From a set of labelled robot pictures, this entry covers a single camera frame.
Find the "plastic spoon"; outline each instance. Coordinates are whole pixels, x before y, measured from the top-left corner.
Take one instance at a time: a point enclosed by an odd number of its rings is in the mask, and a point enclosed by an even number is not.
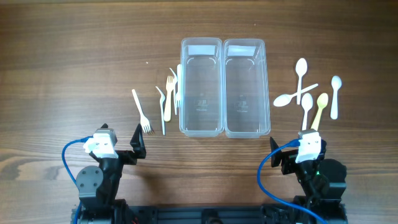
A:
[[[298,75],[298,83],[297,83],[297,104],[300,104],[301,100],[301,86],[302,86],[302,77],[307,72],[307,61],[304,58],[300,58],[296,63],[296,73]]]
[[[301,130],[306,130],[307,129],[308,111],[313,106],[313,100],[312,100],[311,94],[309,94],[309,93],[304,94],[303,100],[301,101],[301,105],[304,109],[304,119],[303,119],[303,126],[302,126]]]
[[[317,100],[317,104],[318,104],[318,112],[317,115],[315,116],[315,119],[313,120],[312,129],[315,129],[316,131],[318,131],[318,127],[319,127],[319,122],[321,120],[321,114],[322,114],[322,110],[325,108],[325,106],[328,104],[328,94],[327,93],[322,93]]]
[[[306,91],[310,91],[313,88],[317,87],[318,84],[314,84],[314,85],[310,85],[304,89],[301,90],[301,93],[305,93]],[[286,106],[290,103],[290,101],[292,100],[293,97],[295,97],[297,95],[297,93],[294,94],[282,94],[280,96],[278,96],[275,100],[274,100],[274,106]]]
[[[342,85],[341,78],[335,75],[331,79],[331,87],[333,87],[333,100],[331,101],[330,118],[337,119],[338,107],[337,107],[337,91]]]

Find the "wooden table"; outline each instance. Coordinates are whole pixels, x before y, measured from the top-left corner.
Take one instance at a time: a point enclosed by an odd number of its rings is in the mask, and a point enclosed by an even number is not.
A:
[[[62,147],[103,123],[117,149],[130,149],[139,122],[131,89],[156,135],[147,159],[126,166],[118,198],[129,205],[271,203],[256,171],[277,142],[297,137],[303,110],[271,106],[270,135],[260,139],[185,137],[178,117],[161,135],[159,93],[180,61],[186,37],[259,38],[266,42],[269,96],[294,93],[294,65],[305,57],[303,86],[332,93],[339,75],[339,119],[324,111],[327,158],[348,168],[343,196],[350,223],[398,217],[398,5],[381,1],[231,1],[21,4],[0,7],[0,223],[69,223],[78,191]],[[315,110],[309,113],[312,118]],[[96,162],[68,149],[73,175]],[[302,194],[294,175],[269,164],[266,187],[285,200]]]

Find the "white plastic spoon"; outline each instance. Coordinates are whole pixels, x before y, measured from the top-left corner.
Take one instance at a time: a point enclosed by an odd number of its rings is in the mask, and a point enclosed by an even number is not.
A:
[[[310,91],[313,88],[317,87],[318,84],[314,84],[314,85],[310,85],[304,89],[301,90],[301,93],[305,93],[306,91]],[[297,93],[294,94],[282,94],[280,96],[278,96],[275,100],[274,100],[274,106],[286,106],[290,103],[290,101],[292,100],[293,97],[295,97],[297,95]]]
[[[312,96],[309,93],[304,94],[303,100],[301,101],[301,105],[304,109],[304,119],[303,119],[303,126],[301,130],[307,130],[307,117],[308,117],[308,111],[312,108],[313,106],[313,100]]]
[[[307,61],[304,58],[300,58],[296,63],[296,73],[298,75],[298,83],[297,83],[297,104],[300,104],[301,100],[301,86],[302,86],[302,77],[307,72]]]
[[[337,91],[342,85],[341,78],[335,75],[331,79],[331,87],[333,87],[333,100],[331,102],[330,118],[337,119],[338,117],[338,106],[337,106]]]

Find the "transparent storage bin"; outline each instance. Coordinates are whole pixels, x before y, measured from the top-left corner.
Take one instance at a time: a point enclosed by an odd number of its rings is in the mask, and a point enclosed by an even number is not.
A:
[[[180,130],[189,137],[215,137],[224,131],[222,56],[218,38],[182,40]]]
[[[226,135],[259,138],[271,130],[266,46],[260,39],[224,42]]]

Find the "plastic utensil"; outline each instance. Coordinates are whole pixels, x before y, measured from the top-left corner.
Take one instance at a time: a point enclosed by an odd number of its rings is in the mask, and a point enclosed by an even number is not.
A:
[[[172,119],[172,91],[173,91],[173,76],[167,77],[166,90],[166,107],[164,110],[164,121],[169,122]]]
[[[177,65],[177,93],[175,94],[175,102],[177,103],[177,108],[180,108],[181,103],[181,64]]]
[[[307,72],[307,61],[304,58],[300,58],[296,63],[296,73],[298,75],[298,83],[297,83],[297,104],[300,104],[301,100],[301,86],[302,86],[302,77]]]
[[[178,78],[177,78],[177,75],[175,74],[175,72],[172,70],[172,68],[169,68],[169,69],[172,71],[172,73],[174,75],[174,79],[173,79],[173,82],[174,82],[174,86],[173,86],[173,101],[174,101],[174,113],[175,113],[175,115],[177,115],[177,102],[175,101],[175,84],[177,84]]]
[[[310,91],[313,88],[317,87],[318,84],[314,84],[314,85],[310,85],[304,89],[301,90],[301,93],[305,93],[306,91]],[[275,100],[274,100],[274,106],[286,106],[290,103],[290,101],[292,100],[293,97],[295,97],[297,95],[297,93],[294,94],[282,94],[280,96],[278,96]]]
[[[337,107],[337,91],[342,85],[341,78],[335,75],[331,79],[331,87],[333,87],[333,100],[331,101],[330,118],[337,119],[338,117],[338,107]]]
[[[159,87],[157,87],[157,86],[155,86],[155,87],[156,87],[157,90],[159,90],[159,93],[160,93],[160,101],[159,101],[159,103],[160,103],[160,114],[162,115],[161,116],[162,119],[160,121],[162,122],[163,135],[166,135],[166,132],[165,132],[165,129],[164,129],[164,120],[163,120],[163,117],[164,117],[163,103],[166,100],[166,97],[164,96],[162,90],[159,89]]]
[[[301,105],[304,109],[304,118],[303,118],[303,126],[301,130],[306,130],[307,129],[307,117],[308,117],[308,111],[312,108],[313,106],[313,100],[312,96],[309,93],[304,94],[303,99],[301,101]]]
[[[315,129],[316,131],[318,131],[318,127],[319,127],[319,122],[321,120],[321,114],[322,114],[322,110],[325,108],[325,106],[328,104],[328,94],[327,93],[322,93],[317,100],[317,104],[318,104],[318,112],[317,115],[315,116],[315,119],[313,120],[312,129]]]
[[[136,105],[137,105],[137,108],[138,108],[138,112],[139,112],[140,117],[141,117],[140,123],[141,123],[142,129],[144,130],[144,133],[150,134],[150,133],[152,133],[152,128],[150,127],[150,123],[149,123],[148,118],[146,118],[144,116],[144,113],[142,112],[141,104],[139,103],[136,90],[133,89],[131,91],[132,91],[132,96],[134,97],[134,101],[136,102]]]

